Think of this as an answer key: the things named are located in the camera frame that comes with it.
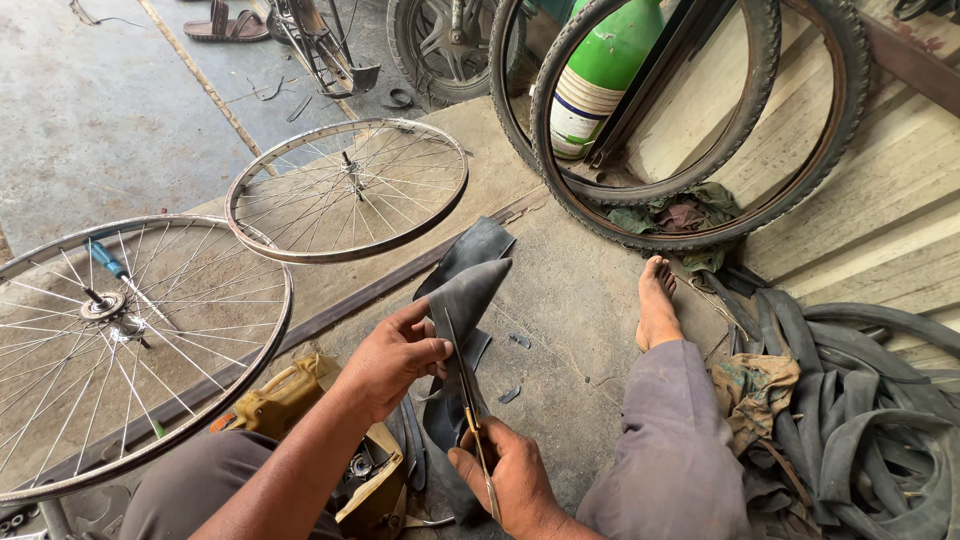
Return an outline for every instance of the rubber tube pile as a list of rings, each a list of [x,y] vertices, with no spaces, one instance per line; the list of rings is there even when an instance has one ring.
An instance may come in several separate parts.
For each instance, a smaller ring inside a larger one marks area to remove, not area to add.
[[[840,527],[871,540],[960,538],[960,400],[840,321],[908,332],[957,357],[960,333],[889,307],[801,310],[786,292],[756,291],[760,321],[751,317],[748,326],[758,327],[767,354],[791,355],[801,367],[774,438],[804,484],[816,523],[825,533]]]

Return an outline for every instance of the man's left hand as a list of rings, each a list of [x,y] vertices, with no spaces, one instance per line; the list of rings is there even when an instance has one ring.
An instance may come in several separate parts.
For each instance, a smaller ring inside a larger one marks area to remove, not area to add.
[[[453,344],[438,338],[433,324],[423,320],[429,312],[423,297],[384,319],[337,379],[337,385],[358,394],[372,423],[383,421],[400,404],[414,380],[446,378],[443,361],[453,353]]]

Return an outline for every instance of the green cloth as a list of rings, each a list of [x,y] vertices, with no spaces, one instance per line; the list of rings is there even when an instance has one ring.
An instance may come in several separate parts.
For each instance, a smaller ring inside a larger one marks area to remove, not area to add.
[[[628,233],[661,233],[669,231],[701,231],[726,223],[743,213],[722,184],[704,182],[676,195],[650,201],[636,207],[617,207],[607,219]],[[684,269],[715,272],[723,266],[730,243],[688,252]]]

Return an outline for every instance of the grey floor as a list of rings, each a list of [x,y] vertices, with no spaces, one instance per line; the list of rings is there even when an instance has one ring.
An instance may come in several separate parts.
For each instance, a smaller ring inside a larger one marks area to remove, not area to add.
[[[410,89],[387,46],[386,0],[343,0],[355,56],[380,62],[374,91],[345,100],[354,117],[419,117],[386,110],[391,88]],[[291,50],[275,41],[209,43],[182,24],[208,20],[209,3],[81,0],[100,24],[85,24],[67,0],[10,2],[0,12],[0,258],[22,255],[75,231],[139,215],[184,211],[226,194],[254,154],[217,108],[175,45],[196,64],[261,150],[349,119],[317,93]],[[265,11],[265,0],[230,0]],[[148,15],[170,29],[171,43]],[[260,101],[284,80],[281,92]],[[307,93],[294,122],[286,118]]]

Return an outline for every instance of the sandal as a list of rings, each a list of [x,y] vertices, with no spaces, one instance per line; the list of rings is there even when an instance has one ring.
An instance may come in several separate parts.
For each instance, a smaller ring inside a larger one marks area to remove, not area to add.
[[[183,23],[183,32],[197,41],[259,41],[267,39],[267,25],[260,15],[243,10],[240,16],[227,19],[230,8],[224,0],[210,2],[210,20],[194,20]]]

